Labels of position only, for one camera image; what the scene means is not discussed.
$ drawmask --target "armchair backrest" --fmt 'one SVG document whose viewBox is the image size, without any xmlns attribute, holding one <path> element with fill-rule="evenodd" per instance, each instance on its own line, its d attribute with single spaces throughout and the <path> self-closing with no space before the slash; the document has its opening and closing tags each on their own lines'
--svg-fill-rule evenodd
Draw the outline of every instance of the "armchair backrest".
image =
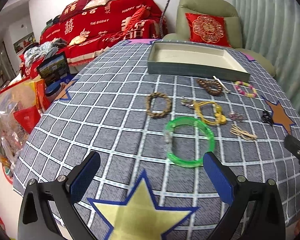
<svg viewBox="0 0 300 240">
<path fill-rule="evenodd" d="M 227 38 L 233 48 L 242 48 L 242 32 L 238 12 L 224 0 L 180 0 L 176 32 L 190 39 L 190 28 L 185 13 L 208 14 L 225 18 Z"/>
</svg>

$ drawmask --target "red sofa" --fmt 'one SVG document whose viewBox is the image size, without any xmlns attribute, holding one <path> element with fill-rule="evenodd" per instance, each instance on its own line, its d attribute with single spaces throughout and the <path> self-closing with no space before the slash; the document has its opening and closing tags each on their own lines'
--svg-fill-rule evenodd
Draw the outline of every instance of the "red sofa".
<svg viewBox="0 0 300 240">
<path fill-rule="evenodd" d="M 149 17 L 140 20 L 129 30 L 125 30 L 129 20 L 143 6 L 150 12 Z M 125 39 L 159 38 L 159 20 L 161 10 L 153 0 L 113 0 L 105 6 L 81 11 L 64 22 L 46 29 L 40 37 L 40 44 L 63 38 L 70 42 L 74 37 L 84 35 L 87 40 L 79 45 L 60 49 L 64 51 L 69 66 L 82 65 L 92 61 L 105 49 Z M 168 33 L 164 22 L 164 32 Z M 32 64 L 27 75 L 37 76 L 36 67 L 42 62 L 39 59 Z"/>
</svg>

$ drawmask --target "gray blanket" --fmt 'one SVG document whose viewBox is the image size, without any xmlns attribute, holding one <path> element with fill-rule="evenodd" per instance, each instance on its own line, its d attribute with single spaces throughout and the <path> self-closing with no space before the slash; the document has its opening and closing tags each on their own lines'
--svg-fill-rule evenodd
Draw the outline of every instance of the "gray blanket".
<svg viewBox="0 0 300 240">
<path fill-rule="evenodd" d="M 104 239 L 109 226 L 90 206 L 87 197 L 123 201 L 139 174 L 146 170 L 159 206 L 199 207 L 167 238 L 204 240 L 227 206 L 220 201 L 202 167 L 181 168 L 166 159 L 162 131 L 168 120 L 195 116 L 193 110 L 180 104 L 182 97 L 214 100 L 226 116 L 230 111 L 242 113 L 245 121 L 236 124 L 258 136 L 254 142 L 231 134 L 233 122 L 227 119 L 225 125 L 210 127 L 216 140 L 214 154 L 236 175 L 260 182 L 274 179 L 286 224 L 292 223 L 300 211 L 300 166 L 283 147 L 284 127 L 260 122 L 262 110 L 271 111 L 262 97 L 273 103 L 279 100 L 295 123 L 292 135 L 300 140 L 300 117 L 276 81 L 256 61 L 227 49 L 250 72 L 250 84 L 258 90 L 258 97 L 239 95 L 232 82 L 224 82 L 232 93 L 212 97 L 197 85 L 194 77 L 147 74 L 150 49 L 150 44 L 119 42 L 75 77 L 77 82 L 63 99 L 51 105 L 31 133 L 15 169 L 14 190 L 22 195 L 31 178 L 44 182 L 66 175 L 91 150 L 96 150 L 101 156 L 101 167 L 84 198 L 75 206 L 98 239 Z M 165 118 L 155 120 L 146 115 L 145 97 L 154 91 L 166 93 L 173 100 L 172 111 Z M 164 100 L 153 100 L 154 111 L 164 106 Z M 205 107 L 203 114 L 214 120 L 211 106 Z M 183 159 L 199 158 L 207 145 L 206 138 L 190 127 L 182 127 L 174 134 L 173 150 Z M 51 203 L 51 207 L 55 218 L 63 224 L 55 204 Z M 237 235 L 242 232 L 251 208 L 249 205 Z"/>
</svg>

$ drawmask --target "curtain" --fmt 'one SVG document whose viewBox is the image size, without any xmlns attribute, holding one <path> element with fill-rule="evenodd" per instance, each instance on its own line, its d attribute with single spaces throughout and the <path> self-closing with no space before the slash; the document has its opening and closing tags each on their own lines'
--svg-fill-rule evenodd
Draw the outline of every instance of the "curtain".
<svg viewBox="0 0 300 240">
<path fill-rule="evenodd" d="M 300 115 L 300 5 L 296 0 L 234 0 L 243 47 L 276 68 L 276 80 Z"/>
</svg>

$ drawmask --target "brown beaded bracelet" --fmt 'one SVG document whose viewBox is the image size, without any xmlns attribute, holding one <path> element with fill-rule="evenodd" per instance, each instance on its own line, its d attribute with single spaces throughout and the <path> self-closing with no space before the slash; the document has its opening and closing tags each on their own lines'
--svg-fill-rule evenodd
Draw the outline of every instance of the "brown beaded bracelet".
<svg viewBox="0 0 300 240">
<path fill-rule="evenodd" d="M 212 96 L 219 96 L 222 93 L 222 86 L 219 82 L 217 81 L 208 81 L 208 80 L 203 80 L 203 79 L 197 79 L 197 83 L 199 84 L 199 86 L 203 87 L 208 94 L 212 95 Z M 215 86 L 218 89 L 217 90 L 213 90 L 211 87 Z"/>
<path fill-rule="evenodd" d="M 152 98 L 164 98 L 167 101 L 167 107 L 161 113 L 152 113 L 151 108 L 151 100 Z M 167 113 L 171 112 L 172 102 L 171 99 L 167 97 L 166 94 L 160 92 L 154 92 L 151 95 L 146 97 L 146 107 L 147 107 L 147 114 L 152 118 L 162 118 Z"/>
</svg>

